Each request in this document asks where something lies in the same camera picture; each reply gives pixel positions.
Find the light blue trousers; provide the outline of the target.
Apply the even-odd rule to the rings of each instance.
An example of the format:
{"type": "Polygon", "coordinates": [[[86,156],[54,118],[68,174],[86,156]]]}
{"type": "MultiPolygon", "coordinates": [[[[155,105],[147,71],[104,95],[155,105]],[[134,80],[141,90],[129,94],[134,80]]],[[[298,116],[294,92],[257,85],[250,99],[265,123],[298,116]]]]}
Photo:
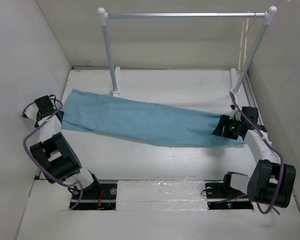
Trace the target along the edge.
{"type": "Polygon", "coordinates": [[[242,138],[213,135],[220,114],[73,89],[62,127],[163,147],[232,147],[242,138]]]}

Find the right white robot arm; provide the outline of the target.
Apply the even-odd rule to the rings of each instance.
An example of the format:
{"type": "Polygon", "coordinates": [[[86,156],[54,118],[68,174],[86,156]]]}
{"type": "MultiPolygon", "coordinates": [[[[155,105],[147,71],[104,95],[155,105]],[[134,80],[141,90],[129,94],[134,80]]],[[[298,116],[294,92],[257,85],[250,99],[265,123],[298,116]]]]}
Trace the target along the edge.
{"type": "Polygon", "coordinates": [[[239,191],[249,201],[279,208],[286,208],[292,196],[296,169],[285,164],[278,153],[273,150],[266,128],[258,124],[258,116],[249,118],[251,126],[244,117],[240,120],[222,115],[213,135],[227,139],[242,138],[249,147],[256,166],[248,176],[243,173],[228,172],[221,184],[221,191],[227,197],[233,197],[239,191]]]}

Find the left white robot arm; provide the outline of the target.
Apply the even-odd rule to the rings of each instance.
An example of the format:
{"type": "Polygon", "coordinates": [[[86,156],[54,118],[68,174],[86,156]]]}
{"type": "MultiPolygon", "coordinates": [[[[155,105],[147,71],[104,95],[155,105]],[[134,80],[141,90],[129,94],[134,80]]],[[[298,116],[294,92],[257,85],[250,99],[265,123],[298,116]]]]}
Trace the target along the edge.
{"type": "Polygon", "coordinates": [[[83,194],[97,198],[102,191],[98,179],[82,167],[78,156],[61,133],[63,114],[53,104],[38,107],[33,102],[25,107],[22,116],[35,123],[35,130],[30,136],[39,133],[37,143],[28,147],[27,151],[49,183],[68,188],[75,197],[83,194]]]}

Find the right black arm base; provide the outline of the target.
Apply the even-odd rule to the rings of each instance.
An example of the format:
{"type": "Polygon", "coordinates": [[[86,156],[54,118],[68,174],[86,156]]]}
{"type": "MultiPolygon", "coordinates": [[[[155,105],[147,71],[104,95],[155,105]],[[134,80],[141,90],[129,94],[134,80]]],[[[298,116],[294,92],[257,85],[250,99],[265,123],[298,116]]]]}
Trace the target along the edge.
{"type": "Polygon", "coordinates": [[[236,189],[222,182],[206,182],[201,195],[206,197],[208,210],[253,210],[253,204],[236,189]]]}

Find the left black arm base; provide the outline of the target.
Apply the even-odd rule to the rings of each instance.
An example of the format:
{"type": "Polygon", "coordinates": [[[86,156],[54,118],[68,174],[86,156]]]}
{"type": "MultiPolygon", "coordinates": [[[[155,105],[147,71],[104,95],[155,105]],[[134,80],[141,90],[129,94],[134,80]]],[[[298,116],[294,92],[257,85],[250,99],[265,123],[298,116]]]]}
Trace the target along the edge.
{"type": "Polygon", "coordinates": [[[101,181],[101,189],[97,193],[84,193],[79,203],[79,196],[72,196],[69,202],[69,208],[83,211],[112,211],[116,209],[117,202],[117,181],[101,181]]]}

